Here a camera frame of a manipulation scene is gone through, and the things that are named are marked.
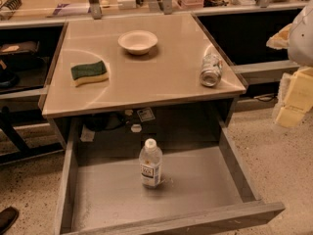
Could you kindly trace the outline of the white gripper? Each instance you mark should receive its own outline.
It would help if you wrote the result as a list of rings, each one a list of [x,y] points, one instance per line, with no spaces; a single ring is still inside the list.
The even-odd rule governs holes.
[[[280,81],[274,123],[284,128],[297,126],[313,108],[313,0],[294,18],[292,24],[271,36],[266,46],[288,49],[289,58],[301,67],[293,74],[284,73]]]

